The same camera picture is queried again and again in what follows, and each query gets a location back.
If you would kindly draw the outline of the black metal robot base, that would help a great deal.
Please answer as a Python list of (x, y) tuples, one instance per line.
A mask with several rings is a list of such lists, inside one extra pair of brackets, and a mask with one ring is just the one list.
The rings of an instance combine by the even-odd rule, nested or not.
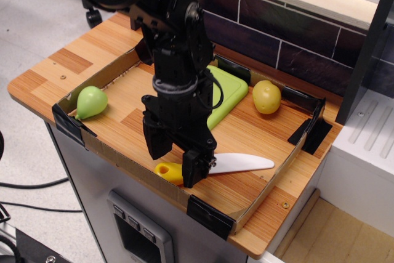
[(1, 204), (1, 262), (70, 262), (61, 254), (10, 225), (10, 219), (10, 214)]

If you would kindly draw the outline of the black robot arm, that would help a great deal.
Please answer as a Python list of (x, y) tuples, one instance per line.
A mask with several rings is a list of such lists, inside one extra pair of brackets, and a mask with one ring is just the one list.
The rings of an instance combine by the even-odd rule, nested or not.
[(215, 163), (217, 143), (207, 119), (215, 108), (217, 80), (208, 69), (214, 45), (207, 37), (198, 0), (85, 0), (94, 7), (127, 14), (141, 29), (138, 55), (155, 68), (156, 95), (145, 95), (143, 132), (148, 151), (158, 159), (173, 146), (183, 150), (184, 186), (205, 179)]

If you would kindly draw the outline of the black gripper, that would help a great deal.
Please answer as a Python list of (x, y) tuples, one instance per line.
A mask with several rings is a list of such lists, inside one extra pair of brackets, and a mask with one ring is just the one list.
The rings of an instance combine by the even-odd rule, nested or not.
[(165, 83), (154, 75), (157, 96), (142, 97), (143, 133), (149, 154), (157, 160), (170, 152), (173, 144), (184, 150), (182, 177), (186, 188), (205, 179), (216, 162), (216, 141), (207, 126), (214, 108), (214, 83), (212, 75), (197, 76), (184, 85)]

